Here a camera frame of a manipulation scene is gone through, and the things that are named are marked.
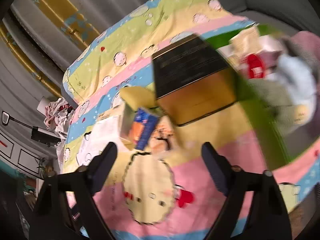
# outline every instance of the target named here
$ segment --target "colorful bedspread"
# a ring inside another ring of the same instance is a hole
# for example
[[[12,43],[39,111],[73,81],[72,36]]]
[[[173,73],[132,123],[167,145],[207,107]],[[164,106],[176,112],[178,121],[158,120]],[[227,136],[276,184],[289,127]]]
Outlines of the colorful bedspread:
[[[63,172],[78,168],[76,156],[92,140],[88,134],[99,114],[123,103],[119,97],[121,87],[153,89],[150,56],[155,51],[191,33],[207,39],[253,23],[228,13],[218,0],[149,0],[103,32],[64,76],[64,88],[79,107],[65,145]],[[129,150],[118,153],[102,191],[94,196],[117,239],[204,238],[225,200],[200,157],[201,145],[206,141],[231,164],[251,172],[266,169],[255,134],[239,103],[177,128],[177,136],[181,148],[163,160]],[[319,181],[319,161],[313,154],[318,147],[319,143],[294,163],[275,171],[279,183],[293,188],[300,185],[294,191],[288,189],[290,208]],[[126,179],[134,169],[141,171],[139,177]],[[244,226],[251,197],[246,196],[235,234]]]

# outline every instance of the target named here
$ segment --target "blue book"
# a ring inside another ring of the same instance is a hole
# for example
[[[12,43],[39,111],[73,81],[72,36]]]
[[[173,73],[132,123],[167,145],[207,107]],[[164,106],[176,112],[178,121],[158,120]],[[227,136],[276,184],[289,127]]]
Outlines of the blue book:
[[[134,117],[129,137],[136,144],[135,149],[143,151],[158,123],[159,117],[141,107]]]

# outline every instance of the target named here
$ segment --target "yellow stripe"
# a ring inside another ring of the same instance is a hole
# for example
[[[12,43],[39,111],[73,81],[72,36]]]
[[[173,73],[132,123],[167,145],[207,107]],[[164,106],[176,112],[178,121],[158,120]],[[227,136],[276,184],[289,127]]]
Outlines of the yellow stripe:
[[[21,65],[36,79],[38,80],[50,93],[54,96],[61,98],[60,88],[51,82],[46,75],[44,75],[33,62],[27,57],[26,54],[20,49],[18,45],[12,44],[14,39],[10,36],[7,37],[8,30],[4,26],[3,22],[0,23],[0,36],[7,44],[13,55],[18,59]]]
[[[78,25],[75,21],[70,26],[66,26],[64,21],[76,15],[76,19],[86,21],[85,17],[78,13],[78,9],[69,0],[39,0],[35,2],[38,8],[45,14],[58,29],[65,28],[66,35],[69,36],[75,44],[82,50],[87,48],[89,44],[100,35],[98,30],[89,23],[85,23],[85,28]],[[84,41],[81,35],[84,31],[88,31],[88,38]]]

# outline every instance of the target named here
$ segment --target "book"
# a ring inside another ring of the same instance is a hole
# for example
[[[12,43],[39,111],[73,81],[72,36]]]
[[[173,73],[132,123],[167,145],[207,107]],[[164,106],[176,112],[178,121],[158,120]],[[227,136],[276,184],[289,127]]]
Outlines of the book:
[[[129,132],[129,138],[136,145],[136,150],[144,150],[158,120],[159,116],[153,114],[148,109],[143,107],[138,108]]]
[[[167,115],[160,118],[150,136],[148,145],[151,147],[152,154],[169,152],[179,147],[173,126]]]

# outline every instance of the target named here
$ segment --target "yellow sponge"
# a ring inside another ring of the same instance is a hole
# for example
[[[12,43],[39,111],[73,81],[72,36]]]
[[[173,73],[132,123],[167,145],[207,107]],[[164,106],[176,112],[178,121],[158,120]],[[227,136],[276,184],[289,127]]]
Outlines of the yellow sponge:
[[[137,111],[139,107],[156,107],[155,95],[150,90],[134,86],[120,89],[120,97],[132,108]]]

